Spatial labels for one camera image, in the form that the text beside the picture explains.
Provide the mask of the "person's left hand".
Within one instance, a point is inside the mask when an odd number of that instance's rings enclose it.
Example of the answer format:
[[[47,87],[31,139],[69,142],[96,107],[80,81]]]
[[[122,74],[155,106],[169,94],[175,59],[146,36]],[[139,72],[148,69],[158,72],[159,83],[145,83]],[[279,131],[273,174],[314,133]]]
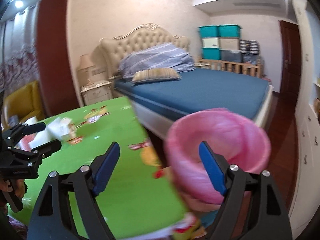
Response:
[[[23,179],[12,180],[11,182],[13,184],[16,196],[19,198],[23,198],[26,192],[24,180]],[[3,180],[3,178],[0,179],[0,183],[1,183],[0,185],[1,191],[8,192],[9,188],[6,182]]]

